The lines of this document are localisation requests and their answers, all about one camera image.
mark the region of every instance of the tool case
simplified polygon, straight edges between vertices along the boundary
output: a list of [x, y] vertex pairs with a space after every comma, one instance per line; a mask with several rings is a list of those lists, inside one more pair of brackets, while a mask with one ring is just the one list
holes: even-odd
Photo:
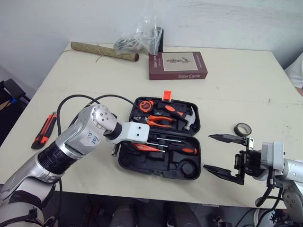
[[[135, 104], [143, 110], [144, 116], [133, 107], [129, 120], [150, 125], [148, 143], [145, 145], [165, 152], [142, 151], [138, 145], [123, 142], [116, 148], [119, 149], [120, 166], [148, 175], [197, 179], [201, 171], [201, 149], [193, 135], [200, 130], [198, 107], [193, 103], [163, 101], [155, 97], [139, 97]], [[192, 121], [189, 127], [186, 119]]]

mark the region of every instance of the plastic bag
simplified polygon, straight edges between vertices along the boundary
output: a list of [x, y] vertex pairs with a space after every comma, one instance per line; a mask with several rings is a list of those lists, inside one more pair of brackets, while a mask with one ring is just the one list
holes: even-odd
[[146, 0], [143, 16], [133, 34], [123, 35], [114, 44], [117, 54], [139, 52], [145, 47], [150, 54], [157, 55], [163, 29], [156, 25], [153, 0]]

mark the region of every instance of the book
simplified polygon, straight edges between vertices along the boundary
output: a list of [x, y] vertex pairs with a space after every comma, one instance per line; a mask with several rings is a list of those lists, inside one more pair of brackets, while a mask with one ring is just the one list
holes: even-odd
[[200, 52], [149, 54], [150, 79], [205, 79], [207, 69]]

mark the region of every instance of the table surface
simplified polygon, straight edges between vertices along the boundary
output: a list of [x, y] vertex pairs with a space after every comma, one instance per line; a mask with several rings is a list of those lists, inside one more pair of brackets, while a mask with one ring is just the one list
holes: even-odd
[[[30, 148], [46, 117], [62, 99], [72, 94], [97, 97], [117, 94], [162, 97], [172, 90], [173, 99], [195, 103], [201, 130], [201, 162], [232, 170], [242, 146], [208, 137], [230, 133], [239, 122], [252, 127], [255, 149], [262, 142], [283, 141], [286, 158], [303, 159], [303, 99], [296, 92], [271, 52], [209, 48], [165, 47], [164, 51], [200, 51], [208, 75], [198, 80], [148, 80], [148, 56], [138, 62], [68, 51], [57, 63], [0, 147], [0, 182], [5, 182], [36, 151]], [[62, 129], [87, 103], [84, 98], [67, 102], [61, 113]], [[119, 121], [127, 121], [131, 106], [117, 98], [102, 100]], [[57, 128], [48, 141], [55, 140]], [[72, 165], [62, 178], [63, 190], [113, 196], [186, 201], [203, 204], [254, 207], [266, 190], [265, 182], [246, 176], [245, 185], [222, 180], [204, 169], [197, 180], [172, 180], [123, 169], [111, 156], [112, 145], [103, 143]], [[273, 201], [262, 207], [269, 208]]]

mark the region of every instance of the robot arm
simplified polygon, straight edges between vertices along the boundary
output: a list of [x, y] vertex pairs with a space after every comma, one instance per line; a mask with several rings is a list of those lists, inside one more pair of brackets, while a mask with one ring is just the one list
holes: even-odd
[[261, 150], [253, 149], [252, 137], [242, 138], [229, 134], [210, 135], [211, 138], [238, 143], [246, 147], [235, 157], [235, 169], [238, 174], [232, 176], [230, 170], [204, 165], [212, 174], [224, 180], [244, 185], [244, 176], [248, 174], [256, 180], [267, 181], [268, 189], [255, 202], [259, 207], [271, 190], [278, 187], [283, 190], [282, 199], [292, 221], [303, 223], [303, 162], [284, 158], [284, 145], [281, 142], [262, 143]]
[[49, 199], [54, 183], [69, 166], [95, 150], [103, 136], [112, 144], [121, 141], [145, 143], [148, 133], [149, 125], [119, 123], [102, 104], [82, 109], [72, 126], [49, 147], [33, 155], [3, 185], [0, 192], [0, 227], [18, 222], [18, 218], [29, 215], [33, 207], [42, 221], [40, 209]]

